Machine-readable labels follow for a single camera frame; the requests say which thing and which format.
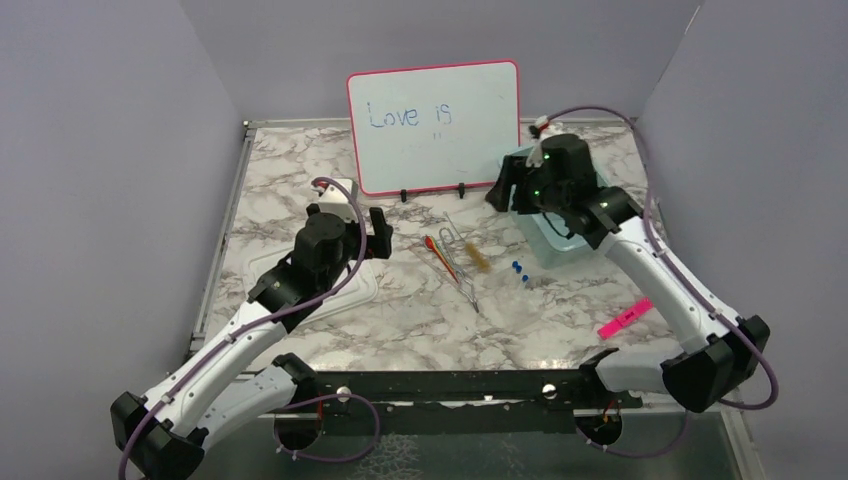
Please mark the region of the pink highlighter marker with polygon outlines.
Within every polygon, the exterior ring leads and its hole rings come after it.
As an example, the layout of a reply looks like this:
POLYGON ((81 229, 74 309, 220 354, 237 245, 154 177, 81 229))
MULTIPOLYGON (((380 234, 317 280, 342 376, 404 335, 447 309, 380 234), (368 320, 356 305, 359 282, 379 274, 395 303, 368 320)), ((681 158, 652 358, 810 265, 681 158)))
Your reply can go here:
POLYGON ((602 340, 608 340, 611 337, 618 334, 620 331, 629 327, 647 312, 649 312, 654 307, 652 301, 645 297, 637 302, 635 302, 632 306, 626 309, 624 312, 604 324, 601 328, 597 330, 598 336, 602 340))

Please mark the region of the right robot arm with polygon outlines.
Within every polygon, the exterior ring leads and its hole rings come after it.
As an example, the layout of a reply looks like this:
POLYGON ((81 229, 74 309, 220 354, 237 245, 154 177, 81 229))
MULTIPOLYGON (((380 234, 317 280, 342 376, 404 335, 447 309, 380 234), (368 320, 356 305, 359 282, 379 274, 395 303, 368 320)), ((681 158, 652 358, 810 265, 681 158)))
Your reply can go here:
POLYGON ((766 365, 767 323, 719 300, 658 238, 629 193, 600 184, 579 136, 557 134, 505 155, 485 199, 498 212, 561 217, 569 234, 630 278, 678 342, 668 353, 609 349, 592 357, 576 383, 585 404, 600 407, 616 392, 652 392, 701 413, 766 365))

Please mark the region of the pink framed whiteboard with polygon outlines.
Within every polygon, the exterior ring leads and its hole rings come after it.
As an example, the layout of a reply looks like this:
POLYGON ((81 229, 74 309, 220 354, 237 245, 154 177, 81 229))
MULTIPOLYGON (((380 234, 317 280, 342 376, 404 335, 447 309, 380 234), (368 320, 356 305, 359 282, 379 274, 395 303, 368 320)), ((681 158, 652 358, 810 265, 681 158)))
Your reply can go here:
POLYGON ((358 72, 346 89, 358 184, 369 196, 491 185, 521 143, 512 60, 358 72))

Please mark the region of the black front mounting rail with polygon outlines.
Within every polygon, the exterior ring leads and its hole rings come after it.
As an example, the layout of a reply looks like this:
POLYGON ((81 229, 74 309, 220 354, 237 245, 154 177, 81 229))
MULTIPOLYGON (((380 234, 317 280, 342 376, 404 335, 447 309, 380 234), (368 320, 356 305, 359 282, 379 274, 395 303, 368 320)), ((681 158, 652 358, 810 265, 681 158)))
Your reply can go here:
POLYGON ((304 389, 273 409, 279 450, 313 453, 322 437, 588 433, 599 443, 621 435, 621 413, 640 408, 630 393, 605 390, 586 367, 548 370, 307 371, 304 389))

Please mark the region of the brown test tube brush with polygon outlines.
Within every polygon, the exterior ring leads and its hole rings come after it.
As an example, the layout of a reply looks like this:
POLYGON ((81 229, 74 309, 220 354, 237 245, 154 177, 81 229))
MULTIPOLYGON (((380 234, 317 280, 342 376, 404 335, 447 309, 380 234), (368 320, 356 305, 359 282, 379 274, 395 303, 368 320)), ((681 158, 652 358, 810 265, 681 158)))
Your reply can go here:
POLYGON ((473 242, 466 241, 464 250, 481 272, 488 273, 491 271, 491 262, 473 242))

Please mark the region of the metal test tube clamp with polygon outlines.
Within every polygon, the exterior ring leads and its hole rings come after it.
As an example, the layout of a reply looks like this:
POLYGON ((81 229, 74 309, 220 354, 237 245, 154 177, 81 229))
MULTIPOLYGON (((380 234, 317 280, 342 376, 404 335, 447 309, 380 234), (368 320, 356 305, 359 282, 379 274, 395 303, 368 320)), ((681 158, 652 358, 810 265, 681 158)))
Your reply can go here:
POLYGON ((455 228, 455 224, 447 212, 444 212, 444 218, 448 225, 441 227, 438 231, 441 251, 456 275, 459 292, 469 301, 474 312, 479 314, 480 307, 474 284, 458 257, 460 248, 464 246, 464 239, 455 228))

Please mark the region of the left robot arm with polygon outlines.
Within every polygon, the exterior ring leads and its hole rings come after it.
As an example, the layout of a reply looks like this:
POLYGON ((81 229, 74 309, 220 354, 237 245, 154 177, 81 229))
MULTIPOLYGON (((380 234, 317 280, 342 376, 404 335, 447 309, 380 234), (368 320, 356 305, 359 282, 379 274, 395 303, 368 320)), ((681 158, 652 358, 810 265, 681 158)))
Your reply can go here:
POLYGON ((223 438, 274 409, 319 400, 316 373, 293 353, 252 379, 246 368, 353 280, 370 259, 387 259, 393 229, 378 207, 366 233, 360 211, 347 221, 311 204, 293 250, 264 273, 236 314, 176 372, 142 395, 121 394, 110 415, 122 452, 118 476, 134 465, 147 479, 187 479, 223 438))

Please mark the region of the red yellow pipette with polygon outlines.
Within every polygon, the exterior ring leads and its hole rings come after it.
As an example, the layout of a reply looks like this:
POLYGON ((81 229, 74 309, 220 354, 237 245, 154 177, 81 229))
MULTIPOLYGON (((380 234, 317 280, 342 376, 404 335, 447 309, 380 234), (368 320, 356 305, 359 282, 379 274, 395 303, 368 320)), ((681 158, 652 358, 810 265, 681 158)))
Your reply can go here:
POLYGON ((445 267, 446 271, 451 276, 451 278, 456 283, 459 283, 459 277, 456 273, 455 268, 453 267, 452 263, 447 259, 441 248, 438 246, 438 242, 430 235, 425 235, 423 237, 423 241, 426 248, 439 259, 439 261, 445 267))

